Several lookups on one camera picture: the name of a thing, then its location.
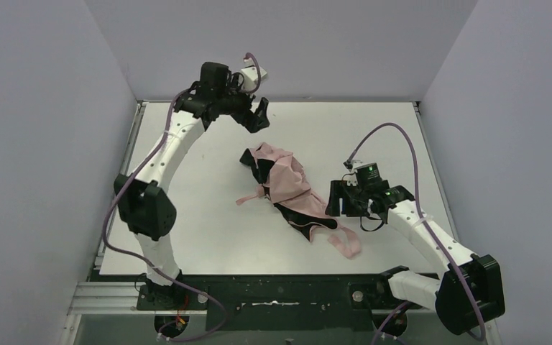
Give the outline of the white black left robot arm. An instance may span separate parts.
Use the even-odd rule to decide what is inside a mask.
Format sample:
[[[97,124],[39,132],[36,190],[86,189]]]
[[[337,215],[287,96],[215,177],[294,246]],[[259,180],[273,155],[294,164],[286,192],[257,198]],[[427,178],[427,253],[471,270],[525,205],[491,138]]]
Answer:
[[[243,61],[235,73],[221,63],[202,64],[200,78],[170,102],[152,150],[114,182],[117,211],[141,246],[139,258],[152,286],[171,287],[180,274],[170,242],[177,211],[167,190],[190,148],[220,116],[230,116],[250,133],[270,125],[269,101],[262,97],[252,105],[268,73],[251,53]]]

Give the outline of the pink and black umbrella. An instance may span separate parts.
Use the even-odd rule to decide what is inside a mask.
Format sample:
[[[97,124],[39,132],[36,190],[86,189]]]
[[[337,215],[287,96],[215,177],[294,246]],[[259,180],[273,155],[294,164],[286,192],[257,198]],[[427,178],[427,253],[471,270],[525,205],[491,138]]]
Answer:
[[[326,214],[327,202],[312,189],[303,165],[292,152],[263,142],[245,149],[239,162],[251,170],[257,187],[253,194],[236,200],[236,205],[266,198],[308,242],[313,241],[317,230],[328,230],[328,243],[343,257],[353,259],[361,253],[356,232]]]

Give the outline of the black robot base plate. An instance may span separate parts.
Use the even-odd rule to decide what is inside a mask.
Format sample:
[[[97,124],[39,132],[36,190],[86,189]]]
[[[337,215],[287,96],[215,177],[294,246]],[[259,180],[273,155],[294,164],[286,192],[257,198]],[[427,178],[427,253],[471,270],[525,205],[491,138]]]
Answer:
[[[401,302],[383,274],[184,275],[191,289],[138,287],[136,308],[156,312],[155,329],[180,339],[193,314],[210,331],[372,331]]]

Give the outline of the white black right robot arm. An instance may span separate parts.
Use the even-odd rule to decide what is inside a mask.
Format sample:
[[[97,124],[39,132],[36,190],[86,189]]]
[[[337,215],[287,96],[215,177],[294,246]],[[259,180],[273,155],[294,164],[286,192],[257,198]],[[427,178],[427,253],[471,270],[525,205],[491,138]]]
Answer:
[[[500,265],[460,244],[417,205],[402,185],[390,185],[374,163],[330,183],[329,216],[377,216],[396,230],[431,266],[434,278],[397,267],[382,276],[385,292],[435,311],[445,328],[461,335],[505,313]]]

